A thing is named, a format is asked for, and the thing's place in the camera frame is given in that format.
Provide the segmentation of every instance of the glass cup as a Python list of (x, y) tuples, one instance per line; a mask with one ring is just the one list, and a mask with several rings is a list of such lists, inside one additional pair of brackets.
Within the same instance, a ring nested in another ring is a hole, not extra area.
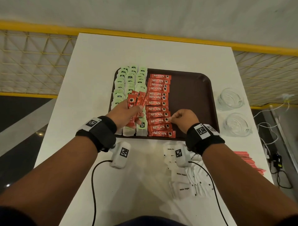
[(236, 109), (243, 104), (243, 98), (238, 94), (239, 92), (232, 88), (224, 89), (218, 97), (218, 103), (222, 109)]
[(230, 114), (223, 122), (223, 127), (230, 134), (237, 137), (246, 137), (252, 133), (248, 119), (239, 113)]

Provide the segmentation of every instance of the white sensor device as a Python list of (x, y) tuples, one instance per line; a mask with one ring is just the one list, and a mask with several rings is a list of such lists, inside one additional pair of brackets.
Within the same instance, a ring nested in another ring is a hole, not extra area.
[(123, 169), (126, 165), (129, 152), (131, 150), (131, 145), (125, 141), (121, 141), (111, 148), (110, 151), (113, 152), (112, 162), (110, 166), (116, 169)]
[(190, 152), (183, 143), (175, 145), (175, 159), (178, 167), (188, 167), (191, 165), (190, 161)]

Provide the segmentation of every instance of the tray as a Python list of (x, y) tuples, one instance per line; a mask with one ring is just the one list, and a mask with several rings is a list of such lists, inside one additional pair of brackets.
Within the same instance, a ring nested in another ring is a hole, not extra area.
[[(117, 77), (118, 70), (115, 73), (114, 80)], [(148, 74), (146, 82), (150, 74), (162, 74), (171, 75), (172, 80), (170, 84), (169, 92), (169, 111), (171, 115), (179, 109), (192, 110), (204, 124), (210, 124), (217, 132), (219, 132), (219, 126), (217, 121), (216, 109), (214, 104), (213, 92), (210, 79), (201, 73), (193, 72), (180, 72), (169, 71), (160, 69), (148, 68)], [(109, 111), (111, 110), (111, 104), (113, 101), (113, 93), (111, 94), (111, 101)], [(116, 135), (116, 137), (122, 138), (138, 138), (138, 139), (153, 139), (153, 140), (185, 140), (186, 134), (184, 134), (177, 125), (172, 124), (173, 130), (176, 131), (176, 138), (169, 137), (142, 137), (131, 136), (125, 137), (122, 135)]]

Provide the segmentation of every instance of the hand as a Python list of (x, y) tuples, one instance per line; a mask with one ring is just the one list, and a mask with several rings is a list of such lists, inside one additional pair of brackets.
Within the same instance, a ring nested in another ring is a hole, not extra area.
[[(143, 106), (138, 105), (128, 109), (128, 100), (125, 99), (121, 103), (119, 103), (116, 107), (114, 107), (106, 116), (113, 120), (116, 124), (117, 129), (120, 129), (129, 123), (130, 119), (143, 110)], [(136, 119), (137, 124), (141, 124), (142, 122), (139, 119)]]
[(172, 117), (169, 117), (169, 121), (171, 123), (175, 123), (179, 129), (187, 133), (187, 130), (196, 123), (199, 123), (199, 120), (195, 113), (189, 109), (180, 109)]

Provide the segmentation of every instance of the black wrist strap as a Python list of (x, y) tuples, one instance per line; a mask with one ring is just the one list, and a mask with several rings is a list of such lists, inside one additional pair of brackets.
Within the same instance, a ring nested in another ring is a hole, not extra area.
[(212, 126), (196, 123), (188, 129), (185, 143), (189, 151), (203, 155), (210, 145), (222, 144), (225, 141)]
[(76, 136), (88, 137), (94, 143), (98, 152), (108, 152), (116, 143), (114, 133), (117, 131), (117, 126), (107, 116), (100, 116), (98, 118), (101, 119), (99, 123), (95, 124), (89, 131), (80, 129), (77, 131)]

